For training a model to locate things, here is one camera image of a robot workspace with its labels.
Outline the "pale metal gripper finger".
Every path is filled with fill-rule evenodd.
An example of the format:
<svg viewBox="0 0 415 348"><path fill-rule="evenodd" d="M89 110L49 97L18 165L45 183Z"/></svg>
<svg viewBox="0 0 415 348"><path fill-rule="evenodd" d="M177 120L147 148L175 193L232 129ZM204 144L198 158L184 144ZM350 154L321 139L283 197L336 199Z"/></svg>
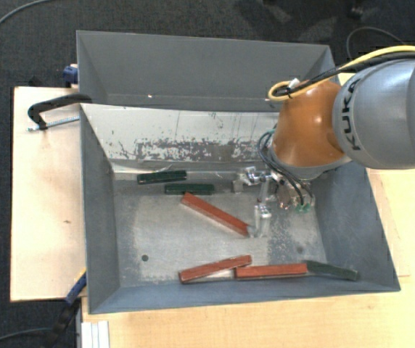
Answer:
<svg viewBox="0 0 415 348"><path fill-rule="evenodd" d="M254 237L267 237L272 214L270 209L264 204L255 205L255 228L253 232Z"/></svg>
<svg viewBox="0 0 415 348"><path fill-rule="evenodd" d="M232 181L232 191L235 194L241 193L245 186L257 186L266 182L266 174L256 170L255 167L246 167L236 172Z"/></svg>

